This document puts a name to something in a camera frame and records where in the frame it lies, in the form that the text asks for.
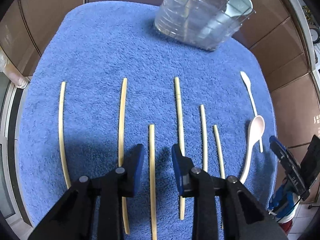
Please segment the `blue gloved right hand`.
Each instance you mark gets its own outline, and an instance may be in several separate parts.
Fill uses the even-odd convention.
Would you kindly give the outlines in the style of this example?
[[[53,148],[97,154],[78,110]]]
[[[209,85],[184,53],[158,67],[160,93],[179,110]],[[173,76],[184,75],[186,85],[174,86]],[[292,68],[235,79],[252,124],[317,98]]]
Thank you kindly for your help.
[[[300,196],[293,192],[288,183],[283,183],[271,196],[267,210],[277,223],[283,224],[294,218],[299,202]]]

